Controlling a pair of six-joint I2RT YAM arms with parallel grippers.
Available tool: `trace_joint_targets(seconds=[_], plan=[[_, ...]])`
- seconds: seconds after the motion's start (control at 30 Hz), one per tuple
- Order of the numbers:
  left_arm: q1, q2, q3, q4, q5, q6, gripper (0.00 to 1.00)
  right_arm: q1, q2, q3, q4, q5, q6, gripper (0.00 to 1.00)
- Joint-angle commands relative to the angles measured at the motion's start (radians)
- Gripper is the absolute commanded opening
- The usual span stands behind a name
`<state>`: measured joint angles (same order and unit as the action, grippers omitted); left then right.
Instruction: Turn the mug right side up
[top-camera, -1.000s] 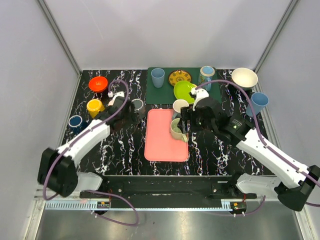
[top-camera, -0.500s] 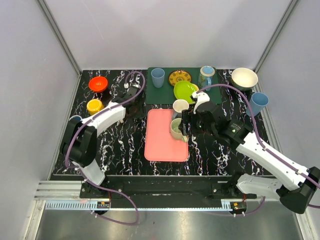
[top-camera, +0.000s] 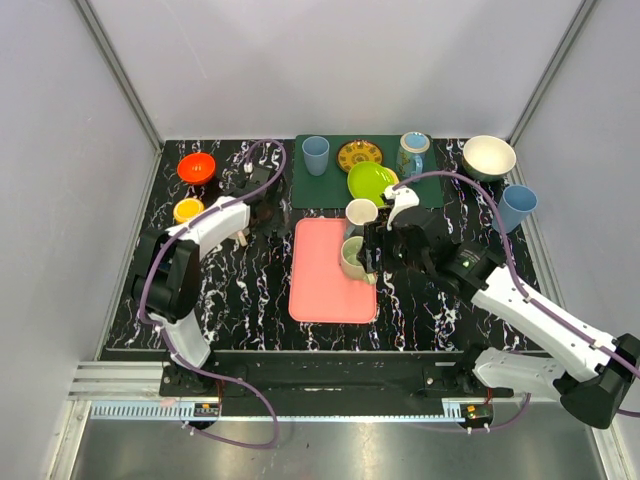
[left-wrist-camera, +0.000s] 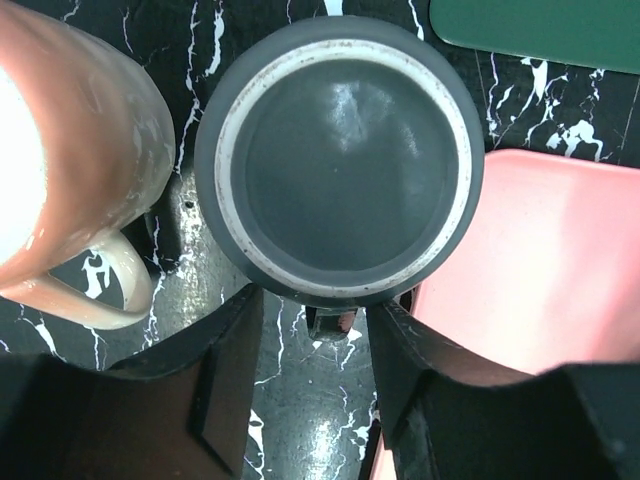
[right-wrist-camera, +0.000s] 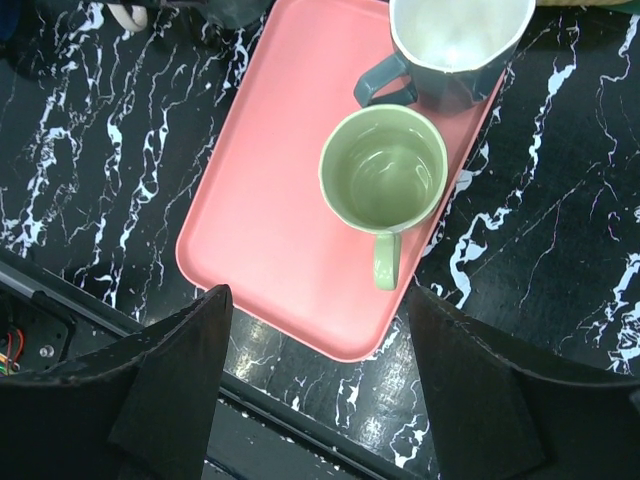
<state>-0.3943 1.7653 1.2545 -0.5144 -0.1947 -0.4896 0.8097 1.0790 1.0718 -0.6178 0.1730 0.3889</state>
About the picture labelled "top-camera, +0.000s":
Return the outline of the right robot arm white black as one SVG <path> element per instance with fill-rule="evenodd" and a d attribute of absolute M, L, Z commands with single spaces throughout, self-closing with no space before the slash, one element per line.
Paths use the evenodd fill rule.
<path fill-rule="evenodd" d="M 582 423 L 607 429 L 639 371 L 639 340 L 614 337 L 570 315 L 512 272 L 505 256 L 477 242 L 454 242 L 436 215 L 411 207 L 364 226 L 358 255 L 369 272 L 411 269 L 449 294 L 515 327 L 546 358 L 474 346 L 451 381 L 466 396 L 510 389 L 559 402 Z"/>

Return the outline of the small white cup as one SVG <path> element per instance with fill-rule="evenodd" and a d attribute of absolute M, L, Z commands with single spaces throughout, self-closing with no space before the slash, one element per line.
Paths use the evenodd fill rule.
<path fill-rule="evenodd" d="M 362 236 L 364 226 L 375 221 L 377 216 L 378 208 L 373 201 L 368 199 L 352 200 L 345 209 L 346 229 L 343 239 L 348 240 L 354 236 Z"/>

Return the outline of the yellow mug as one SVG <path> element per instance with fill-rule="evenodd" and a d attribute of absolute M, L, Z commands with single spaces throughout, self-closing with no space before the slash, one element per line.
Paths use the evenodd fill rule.
<path fill-rule="evenodd" d="M 185 198 L 173 208 L 173 218 L 178 224 L 190 221 L 205 210 L 204 204 L 197 198 Z"/>

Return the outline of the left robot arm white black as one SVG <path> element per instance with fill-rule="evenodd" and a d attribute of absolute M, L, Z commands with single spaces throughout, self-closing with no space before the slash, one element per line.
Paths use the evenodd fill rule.
<path fill-rule="evenodd" d="M 278 182 L 277 171 L 256 166 L 231 196 L 220 196 L 181 225 L 139 236 L 125 291 L 145 302 L 138 318 L 166 336 L 172 360 L 185 367 L 181 384 L 193 395 L 208 394 L 216 382 L 216 372 L 205 365 L 211 350 L 195 312 L 200 263 L 224 240 L 246 234 L 257 204 L 277 189 Z"/>

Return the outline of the pale green mug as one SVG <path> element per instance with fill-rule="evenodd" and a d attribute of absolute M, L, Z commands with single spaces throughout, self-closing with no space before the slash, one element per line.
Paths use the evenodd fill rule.
<path fill-rule="evenodd" d="M 374 273 L 367 273 L 361 261 L 358 259 L 363 246 L 362 236 L 353 236 L 347 239 L 341 247 L 340 266 L 343 273 L 352 280 L 362 281 L 374 285 L 377 277 Z"/>

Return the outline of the pink mug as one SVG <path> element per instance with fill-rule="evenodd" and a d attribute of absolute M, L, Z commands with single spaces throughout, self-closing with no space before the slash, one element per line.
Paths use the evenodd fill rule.
<path fill-rule="evenodd" d="M 245 227 L 235 233 L 235 236 L 242 247 L 248 246 L 248 239 L 250 235 L 250 229 Z"/>

